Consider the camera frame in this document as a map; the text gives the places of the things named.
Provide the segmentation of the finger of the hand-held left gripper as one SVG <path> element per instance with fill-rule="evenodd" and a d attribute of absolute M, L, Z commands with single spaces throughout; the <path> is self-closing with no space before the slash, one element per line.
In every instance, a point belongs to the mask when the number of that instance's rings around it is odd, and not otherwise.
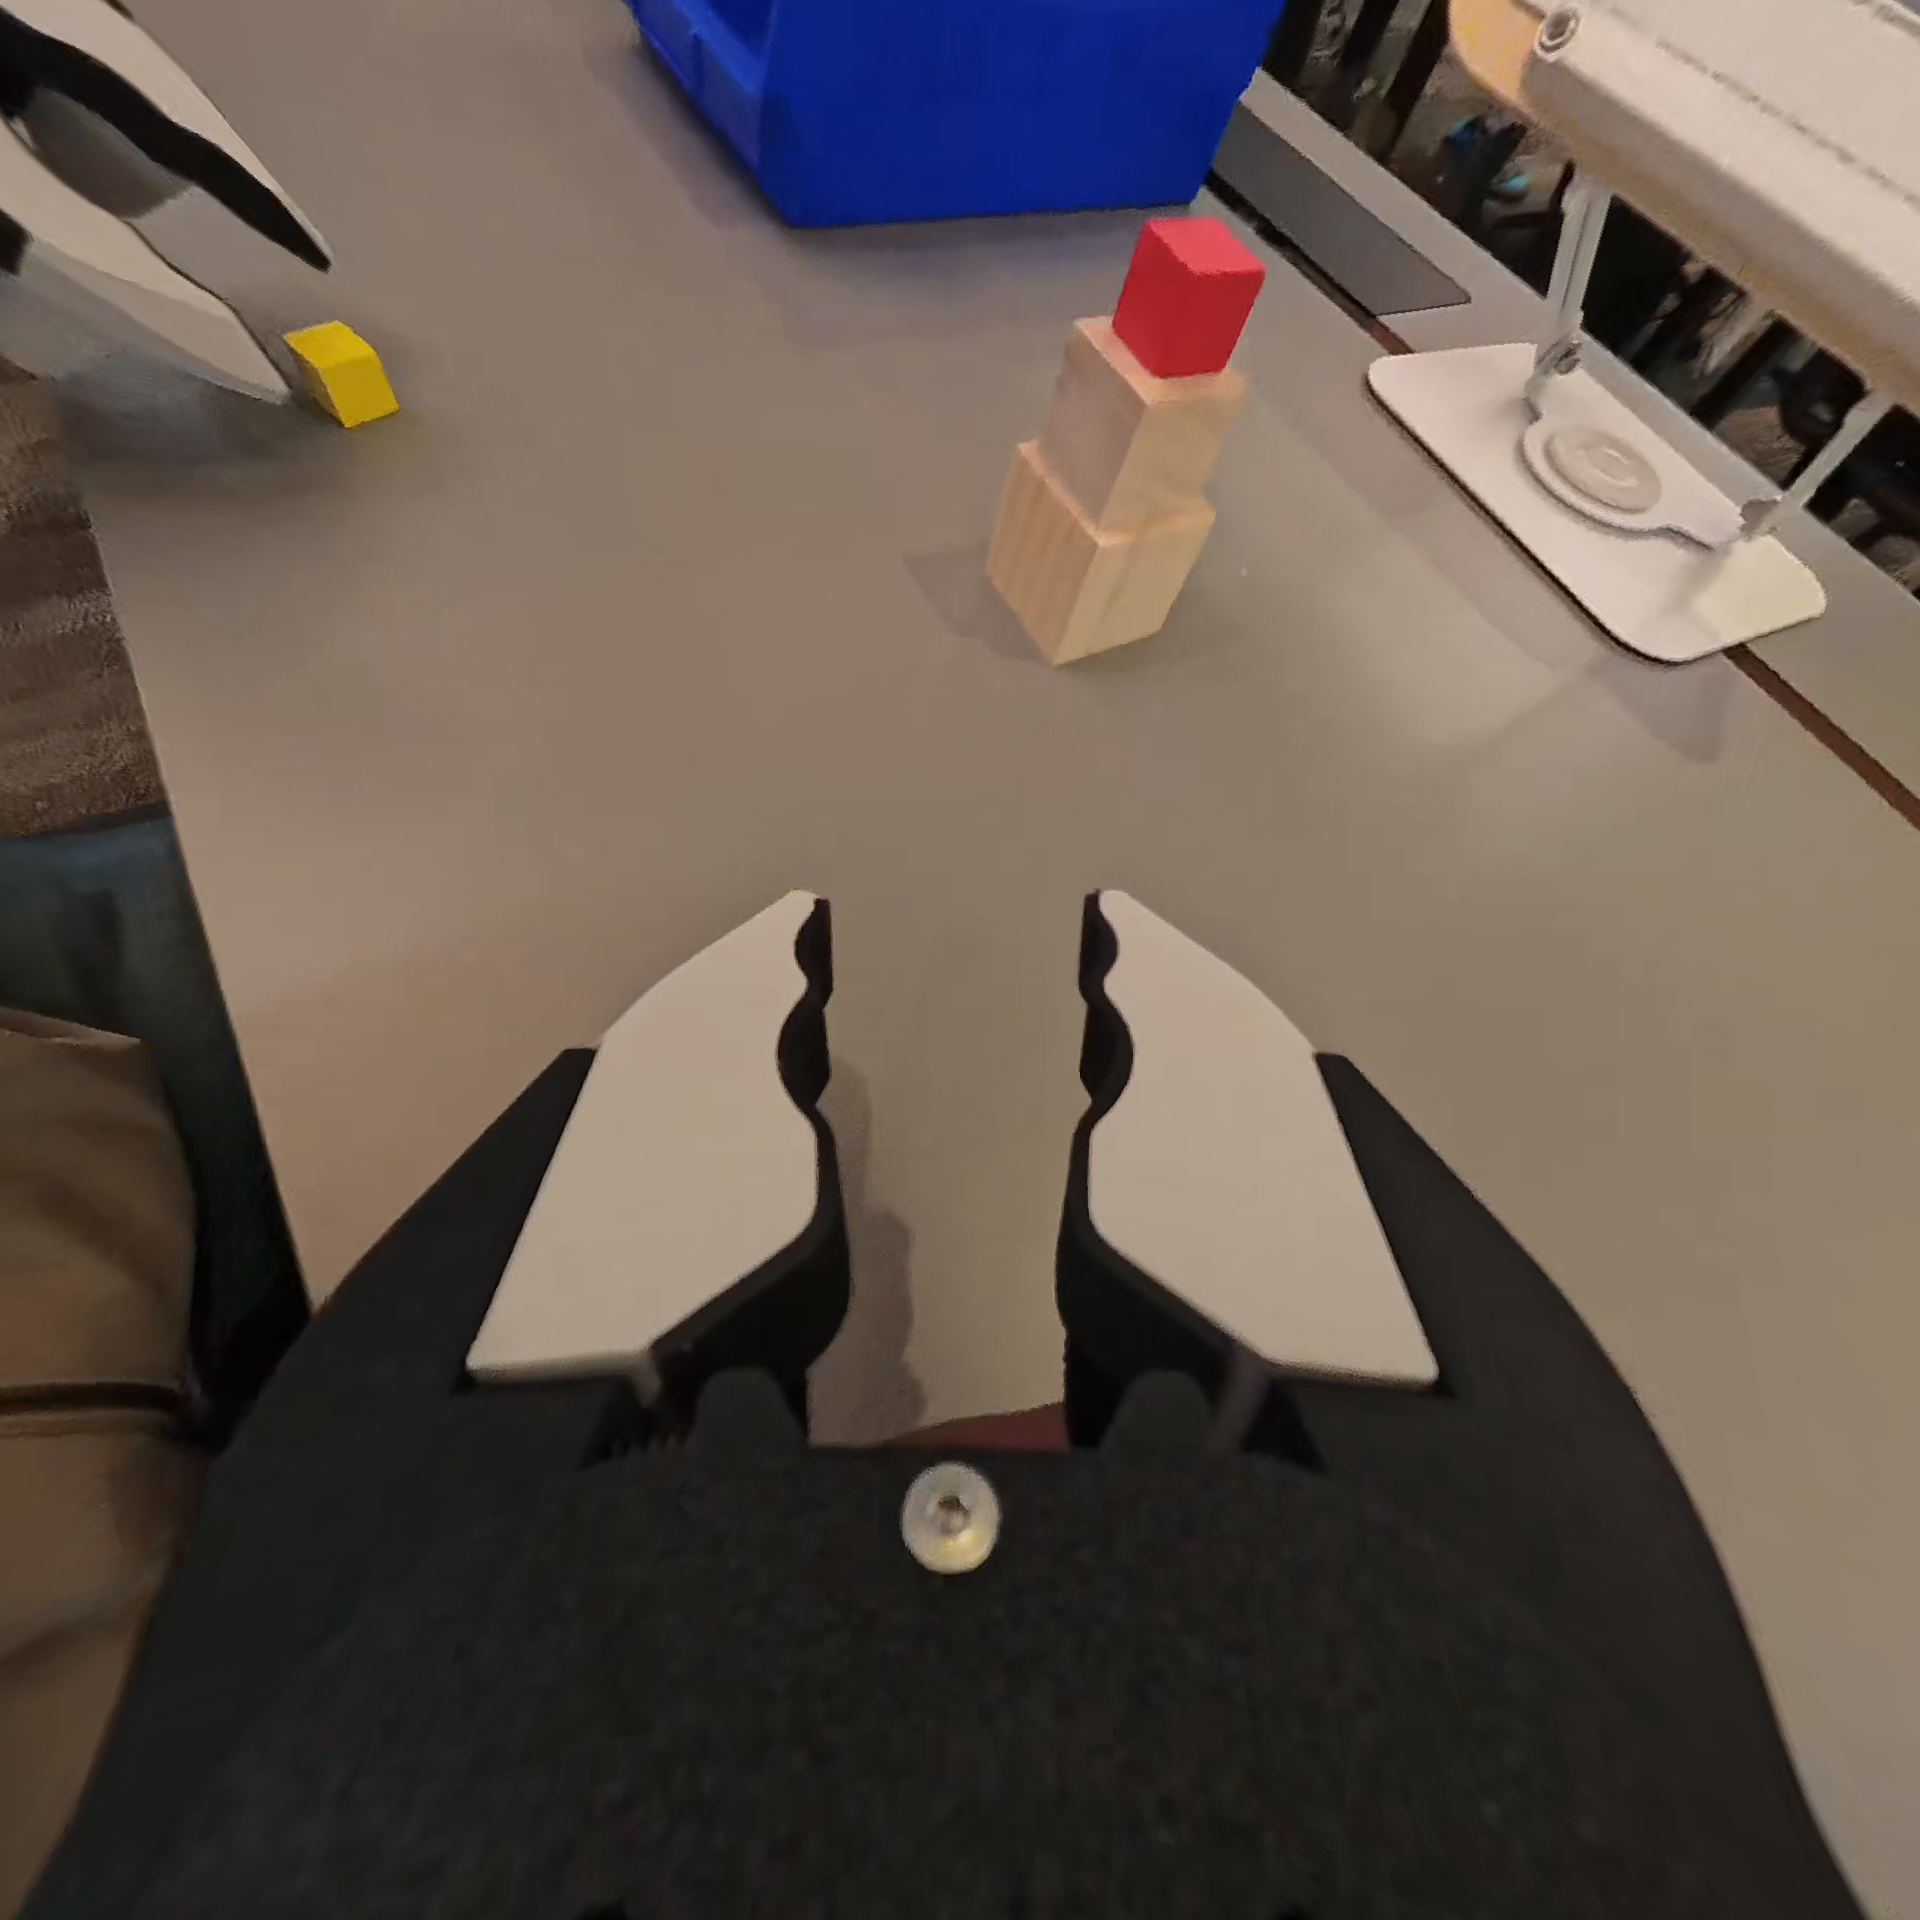
<path fill-rule="evenodd" d="M 124 220 L 202 192 L 319 273 L 333 254 L 204 89 L 112 2 L 1 7 L 3 131 Z"/>
<path fill-rule="evenodd" d="M 241 317 L 117 216 L 57 193 L 3 211 L 3 278 L 75 329 L 266 404 L 291 387 Z"/>

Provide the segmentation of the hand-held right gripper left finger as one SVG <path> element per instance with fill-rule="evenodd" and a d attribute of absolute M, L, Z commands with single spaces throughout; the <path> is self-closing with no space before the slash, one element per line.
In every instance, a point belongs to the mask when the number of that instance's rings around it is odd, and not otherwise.
<path fill-rule="evenodd" d="M 850 1300 L 822 1112 L 830 910 L 788 894 L 602 1033 L 467 1355 L 470 1380 L 626 1380 L 694 1401 L 763 1371 L 804 1396 Z"/>

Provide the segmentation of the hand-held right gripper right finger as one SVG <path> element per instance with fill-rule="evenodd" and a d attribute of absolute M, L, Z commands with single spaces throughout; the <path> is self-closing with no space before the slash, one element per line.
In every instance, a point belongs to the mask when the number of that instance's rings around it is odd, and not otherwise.
<path fill-rule="evenodd" d="M 1441 1379 L 1321 1055 L 1241 972 L 1118 889 L 1084 902 L 1088 1108 L 1057 1309 L 1096 1372 L 1425 1392 Z"/>

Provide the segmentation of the yellow wooden cube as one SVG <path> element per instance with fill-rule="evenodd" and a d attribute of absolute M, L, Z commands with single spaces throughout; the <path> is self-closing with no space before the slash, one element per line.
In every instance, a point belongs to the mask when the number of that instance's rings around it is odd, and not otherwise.
<path fill-rule="evenodd" d="M 329 320 L 281 338 L 308 397 L 343 428 L 361 428 L 399 412 L 399 401 L 375 350 L 346 322 Z"/>

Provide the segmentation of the large wooden cube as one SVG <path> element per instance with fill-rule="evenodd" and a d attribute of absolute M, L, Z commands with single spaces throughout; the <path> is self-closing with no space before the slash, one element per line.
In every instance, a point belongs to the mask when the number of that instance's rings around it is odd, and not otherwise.
<path fill-rule="evenodd" d="M 986 579 L 1042 659 L 1064 667 L 1156 636 L 1214 522 L 1201 497 L 1139 527 L 1100 525 L 1026 440 L 1000 491 Z"/>

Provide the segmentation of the medium wooden cube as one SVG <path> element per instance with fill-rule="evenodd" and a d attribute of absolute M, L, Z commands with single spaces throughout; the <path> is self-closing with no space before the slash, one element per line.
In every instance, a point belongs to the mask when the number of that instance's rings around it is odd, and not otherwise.
<path fill-rule="evenodd" d="M 1155 376 L 1110 317 L 1074 322 L 1039 455 L 1101 532 L 1136 532 L 1200 503 L 1248 391 L 1236 368 Z"/>

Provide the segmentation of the blue plastic bin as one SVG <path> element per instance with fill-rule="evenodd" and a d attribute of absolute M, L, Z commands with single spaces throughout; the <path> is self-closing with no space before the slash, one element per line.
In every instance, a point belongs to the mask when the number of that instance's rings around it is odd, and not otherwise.
<path fill-rule="evenodd" d="M 1187 205 L 1283 2 L 628 2 L 789 227 Z"/>

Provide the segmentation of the red wooden cube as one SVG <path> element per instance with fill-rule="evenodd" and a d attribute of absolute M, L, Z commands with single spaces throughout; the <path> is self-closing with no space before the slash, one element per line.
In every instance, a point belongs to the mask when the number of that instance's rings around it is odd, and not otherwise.
<path fill-rule="evenodd" d="M 1119 284 L 1112 329 L 1155 377 L 1212 376 L 1229 366 L 1266 267 L 1223 222 L 1146 222 Z"/>

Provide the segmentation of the white folding stand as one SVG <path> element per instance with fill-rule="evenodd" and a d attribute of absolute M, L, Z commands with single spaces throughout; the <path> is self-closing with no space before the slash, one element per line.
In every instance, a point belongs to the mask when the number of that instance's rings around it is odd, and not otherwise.
<path fill-rule="evenodd" d="M 1917 384 L 1916 5 L 1553 5 L 1514 110 L 1572 182 L 1527 343 L 1413 352 L 1380 407 L 1619 647 L 1691 663 L 1826 611 L 1778 538 Z M 1613 203 L 1836 353 L 1860 399 L 1807 472 L 1734 502 L 1583 368 Z"/>

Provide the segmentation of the black office chair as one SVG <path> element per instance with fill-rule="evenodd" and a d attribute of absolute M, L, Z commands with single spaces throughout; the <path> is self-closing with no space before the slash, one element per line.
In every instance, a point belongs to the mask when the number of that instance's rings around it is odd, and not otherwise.
<path fill-rule="evenodd" d="M 1495 262 L 1546 292 L 1568 195 L 1568 160 L 1549 139 L 1524 132 L 1442 61 L 1388 162 Z M 1621 201 L 1604 227 L 1584 326 L 1778 486 L 1799 477 L 1860 397 L 1857 371 L 1770 318 Z M 1916 594 L 1916 416 L 1891 410 L 1822 483 L 1811 516 Z"/>

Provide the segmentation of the wooden display board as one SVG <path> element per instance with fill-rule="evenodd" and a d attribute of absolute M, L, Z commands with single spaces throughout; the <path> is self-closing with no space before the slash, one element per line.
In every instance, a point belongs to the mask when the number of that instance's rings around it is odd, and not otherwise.
<path fill-rule="evenodd" d="M 1522 106 L 1527 61 L 1551 2 L 1446 2 L 1452 58 L 1504 107 Z"/>

